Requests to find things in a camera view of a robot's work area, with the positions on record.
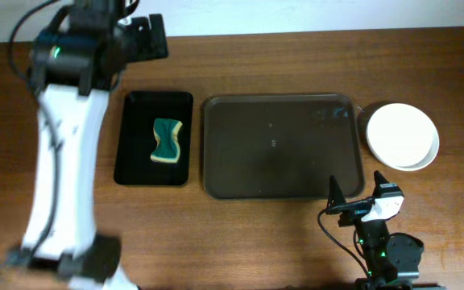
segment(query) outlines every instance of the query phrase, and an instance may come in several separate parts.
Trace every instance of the wooden table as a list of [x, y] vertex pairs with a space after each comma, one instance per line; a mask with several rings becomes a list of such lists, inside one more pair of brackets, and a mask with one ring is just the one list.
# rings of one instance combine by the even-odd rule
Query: wooden table
[[[284, 288], [353, 283], [357, 263], [317, 226], [324, 201], [215, 201], [202, 188], [201, 104], [246, 93], [349, 96], [359, 107], [403, 102], [422, 109], [441, 136], [437, 159], [419, 172], [383, 166], [362, 148], [366, 191], [379, 169], [406, 200], [390, 231], [425, 243], [420, 282], [464, 289], [464, 28], [335, 31], [169, 39], [170, 58], [130, 65], [110, 102], [99, 143], [99, 229], [122, 236], [122, 263], [146, 288]], [[20, 64], [28, 46], [18, 46]], [[0, 260], [27, 226], [34, 186], [35, 108], [10, 74], [0, 44]], [[191, 170], [183, 188], [114, 183], [123, 99], [136, 89], [195, 97]], [[353, 228], [330, 232], [349, 248]]]

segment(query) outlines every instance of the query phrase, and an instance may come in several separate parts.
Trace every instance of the dark rectangular tray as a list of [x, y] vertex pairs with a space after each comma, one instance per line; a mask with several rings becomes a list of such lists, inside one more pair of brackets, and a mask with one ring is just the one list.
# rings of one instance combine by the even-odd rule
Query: dark rectangular tray
[[[153, 123], [156, 118], [182, 122], [178, 134], [177, 164], [151, 161], [156, 149]], [[193, 96], [187, 92], [132, 92], [125, 100], [119, 135], [114, 180], [122, 185], [182, 186], [189, 178], [189, 152]]]
[[354, 108], [340, 94], [215, 97], [205, 105], [204, 184], [217, 199], [324, 199], [364, 190]]

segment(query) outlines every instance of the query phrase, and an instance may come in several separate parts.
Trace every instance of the wood grain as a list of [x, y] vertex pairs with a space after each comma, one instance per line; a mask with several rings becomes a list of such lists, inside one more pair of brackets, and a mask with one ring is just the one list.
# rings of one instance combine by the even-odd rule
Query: wood grain
[[[324, 201], [215, 201], [202, 188], [201, 104], [246, 93], [343, 93], [360, 108], [404, 102], [441, 137], [437, 159], [397, 172], [362, 148], [371, 194], [379, 169], [406, 201], [391, 231], [421, 238], [419, 282], [464, 289], [464, 28], [335, 31], [169, 39], [170, 58], [130, 65], [110, 103], [95, 180], [99, 229], [120, 233], [122, 263], [145, 288], [284, 288], [353, 283], [356, 262], [319, 230]], [[18, 46], [26, 63], [29, 46]], [[10, 74], [0, 44], [0, 261], [19, 242], [31, 210], [35, 109]], [[195, 97], [191, 170], [183, 188], [114, 183], [123, 99], [131, 90], [186, 90]], [[325, 225], [351, 248], [351, 228]]]

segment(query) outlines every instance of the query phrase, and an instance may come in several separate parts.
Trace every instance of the baking pan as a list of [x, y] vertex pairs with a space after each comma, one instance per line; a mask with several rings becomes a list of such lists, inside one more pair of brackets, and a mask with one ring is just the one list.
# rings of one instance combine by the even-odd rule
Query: baking pan
[[354, 108], [341, 94], [227, 96], [205, 105], [204, 186], [217, 199], [325, 199], [364, 190]]
[[[180, 159], [177, 164], [151, 161], [157, 147], [153, 134], [156, 118], [182, 122], [178, 134]], [[132, 92], [125, 100], [119, 135], [114, 180], [122, 185], [182, 186], [189, 178], [189, 152], [193, 96], [187, 92]]]

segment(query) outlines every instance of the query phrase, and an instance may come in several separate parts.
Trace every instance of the green sponge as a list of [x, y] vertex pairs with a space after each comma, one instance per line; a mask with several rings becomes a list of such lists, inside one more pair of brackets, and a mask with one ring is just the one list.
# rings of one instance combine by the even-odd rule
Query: green sponge
[[151, 153], [151, 161], [175, 164], [180, 158], [178, 132], [182, 122], [157, 118], [153, 124], [153, 134], [157, 140], [157, 148]]

